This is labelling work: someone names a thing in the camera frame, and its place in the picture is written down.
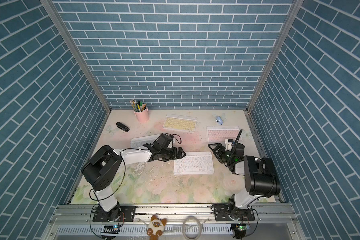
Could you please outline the pink keyboard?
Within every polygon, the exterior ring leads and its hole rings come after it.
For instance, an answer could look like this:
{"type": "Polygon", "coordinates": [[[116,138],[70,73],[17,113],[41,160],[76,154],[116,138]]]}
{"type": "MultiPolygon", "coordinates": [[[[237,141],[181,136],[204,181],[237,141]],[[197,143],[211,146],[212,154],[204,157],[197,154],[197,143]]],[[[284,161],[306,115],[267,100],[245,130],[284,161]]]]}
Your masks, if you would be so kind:
{"type": "Polygon", "coordinates": [[[235,140],[239,132],[240,128],[238,126],[207,127],[207,136],[209,143],[223,143],[226,139],[235,140]]]}

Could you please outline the white keyboard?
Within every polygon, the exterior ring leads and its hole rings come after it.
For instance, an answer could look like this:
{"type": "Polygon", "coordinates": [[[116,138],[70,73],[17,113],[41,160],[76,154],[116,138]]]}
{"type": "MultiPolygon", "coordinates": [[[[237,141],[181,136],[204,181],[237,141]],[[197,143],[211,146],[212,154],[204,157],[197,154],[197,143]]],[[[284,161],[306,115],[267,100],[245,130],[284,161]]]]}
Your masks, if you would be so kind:
{"type": "Polygon", "coordinates": [[[131,148],[133,149],[143,148],[144,144],[153,143],[159,136],[160,134],[133,138],[131,139],[131,148]]]}
{"type": "Polygon", "coordinates": [[[189,152],[185,157],[174,160],[175,175],[211,175],[213,173],[211,152],[189,152]]]}

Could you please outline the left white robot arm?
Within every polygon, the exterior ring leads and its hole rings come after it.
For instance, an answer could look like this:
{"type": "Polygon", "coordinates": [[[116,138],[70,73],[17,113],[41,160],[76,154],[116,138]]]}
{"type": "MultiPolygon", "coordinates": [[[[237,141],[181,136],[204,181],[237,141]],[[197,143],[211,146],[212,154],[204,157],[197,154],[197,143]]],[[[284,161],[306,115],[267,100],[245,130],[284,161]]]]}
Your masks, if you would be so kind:
{"type": "Polygon", "coordinates": [[[113,182],[120,165],[126,167],[129,164],[147,163],[152,161],[172,161],[186,156],[184,150],[179,147],[162,148],[150,147],[146,149],[113,149],[109,145],[102,146],[82,167],[81,172],[86,181],[92,186],[94,201],[97,201],[106,214],[117,214],[120,211],[116,192],[113,190],[113,182]]]}

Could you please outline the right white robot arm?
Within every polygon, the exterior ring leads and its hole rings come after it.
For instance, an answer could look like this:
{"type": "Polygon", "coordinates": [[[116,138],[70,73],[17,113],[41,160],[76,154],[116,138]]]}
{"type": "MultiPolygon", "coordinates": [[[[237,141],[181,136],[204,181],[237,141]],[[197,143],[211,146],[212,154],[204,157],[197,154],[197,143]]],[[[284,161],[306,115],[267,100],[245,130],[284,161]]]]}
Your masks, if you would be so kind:
{"type": "Polygon", "coordinates": [[[208,144],[208,147],[232,174],[244,174],[245,188],[232,195],[225,211],[232,219],[247,217],[252,211],[251,204],[260,198],[279,195],[281,184],[272,159],[245,155],[245,145],[232,139],[225,144],[208,144]]]}

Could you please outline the small blue stapler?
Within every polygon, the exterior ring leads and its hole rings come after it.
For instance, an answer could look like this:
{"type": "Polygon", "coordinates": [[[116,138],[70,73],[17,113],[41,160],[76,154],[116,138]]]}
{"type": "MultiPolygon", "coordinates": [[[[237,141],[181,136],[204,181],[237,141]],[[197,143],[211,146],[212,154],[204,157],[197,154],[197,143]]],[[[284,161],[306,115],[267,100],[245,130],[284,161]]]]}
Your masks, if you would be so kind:
{"type": "Polygon", "coordinates": [[[220,116],[217,116],[216,117],[216,122],[219,124],[219,125],[222,125],[224,123],[223,119],[220,117],[220,116]]]}

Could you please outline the yellow keyboard at back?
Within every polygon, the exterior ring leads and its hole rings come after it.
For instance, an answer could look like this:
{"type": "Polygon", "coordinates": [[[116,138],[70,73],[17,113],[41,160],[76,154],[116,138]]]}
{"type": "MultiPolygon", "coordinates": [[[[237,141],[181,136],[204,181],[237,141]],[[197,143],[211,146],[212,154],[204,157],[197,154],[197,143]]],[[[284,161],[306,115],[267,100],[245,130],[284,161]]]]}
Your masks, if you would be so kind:
{"type": "Polygon", "coordinates": [[[197,118],[195,117],[167,114],[163,129],[193,133],[196,125],[197,118]]]}

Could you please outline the pink pencil cup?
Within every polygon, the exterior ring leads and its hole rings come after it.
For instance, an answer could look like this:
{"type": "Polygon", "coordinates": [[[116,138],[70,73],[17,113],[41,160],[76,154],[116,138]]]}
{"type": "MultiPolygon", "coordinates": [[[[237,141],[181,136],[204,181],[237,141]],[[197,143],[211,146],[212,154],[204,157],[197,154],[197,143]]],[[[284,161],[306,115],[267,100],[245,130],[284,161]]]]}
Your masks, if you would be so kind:
{"type": "Polygon", "coordinates": [[[134,112],[134,114],[140,123],[145,123],[150,119],[149,110],[147,108],[142,112],[134,112]]]}

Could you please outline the pencils in cup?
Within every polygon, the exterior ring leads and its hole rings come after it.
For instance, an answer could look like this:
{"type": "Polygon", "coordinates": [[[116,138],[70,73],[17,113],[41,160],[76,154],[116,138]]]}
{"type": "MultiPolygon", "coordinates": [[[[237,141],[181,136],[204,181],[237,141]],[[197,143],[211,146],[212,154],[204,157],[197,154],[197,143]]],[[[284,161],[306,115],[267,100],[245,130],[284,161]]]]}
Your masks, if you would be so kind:
{"type": "Polygon", "coordinates": [[[147,104],[142,101],[130,100],[130,104],[136,113],[142,113],[147,109],[147,104]]]}

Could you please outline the plush toy cat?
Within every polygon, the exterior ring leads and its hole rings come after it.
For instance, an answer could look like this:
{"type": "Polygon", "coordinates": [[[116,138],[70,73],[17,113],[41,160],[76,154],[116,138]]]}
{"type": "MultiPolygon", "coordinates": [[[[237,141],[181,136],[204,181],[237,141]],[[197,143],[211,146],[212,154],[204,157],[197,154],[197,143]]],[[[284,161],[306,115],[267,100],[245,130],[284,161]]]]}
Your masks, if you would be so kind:
{"type": "Polygon", "coordinates": [[[163,235],[167,221],[167,219],[160,219],[157,215],[152,215],[147,229],[150,240],[158,240],[163,235]]]}

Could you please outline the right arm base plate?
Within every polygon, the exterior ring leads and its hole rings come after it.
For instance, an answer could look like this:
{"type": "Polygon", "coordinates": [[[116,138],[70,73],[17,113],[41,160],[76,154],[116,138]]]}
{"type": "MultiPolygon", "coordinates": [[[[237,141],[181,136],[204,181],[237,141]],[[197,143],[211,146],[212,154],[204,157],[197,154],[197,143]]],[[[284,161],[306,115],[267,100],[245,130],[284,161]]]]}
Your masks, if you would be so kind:
{"type": "Polygon", "coordinates": [[[238,209],[229,207],[228,204],[213,204],[210,206],[211,211],[217,222],[228,221],[254,221],[255,216],[252,210],[238,209]]]}

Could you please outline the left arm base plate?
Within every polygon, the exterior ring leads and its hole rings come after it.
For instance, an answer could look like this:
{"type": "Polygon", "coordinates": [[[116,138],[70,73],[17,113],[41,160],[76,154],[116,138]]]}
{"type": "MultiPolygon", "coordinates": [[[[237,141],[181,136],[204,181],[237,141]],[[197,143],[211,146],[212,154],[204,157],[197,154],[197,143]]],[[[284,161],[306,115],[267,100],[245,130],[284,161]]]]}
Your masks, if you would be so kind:
{"type": "Polygon", "coordinates": [[[105,212],[101,206],[96,206],[92,211],[92,221],[95,223],[132,222],[136,213],[136,206],[117,205],[109,212],[105,212]]]}

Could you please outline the aluminium front rail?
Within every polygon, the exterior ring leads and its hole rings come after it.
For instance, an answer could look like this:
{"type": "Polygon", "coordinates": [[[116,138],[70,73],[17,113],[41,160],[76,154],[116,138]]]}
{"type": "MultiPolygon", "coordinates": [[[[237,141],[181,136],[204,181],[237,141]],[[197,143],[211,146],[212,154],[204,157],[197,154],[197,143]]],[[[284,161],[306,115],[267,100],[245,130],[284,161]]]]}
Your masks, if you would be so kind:
{"type": "Polygon", "coordinates": [[[303,240],[291,204],[254,204],[254,221],[217,222],[211,204],[137,204],[132,222],[95,223],[92,205],[60,205],[43,240],[148,240],[152,215],[167,219],[161,240],[303,240]]]}

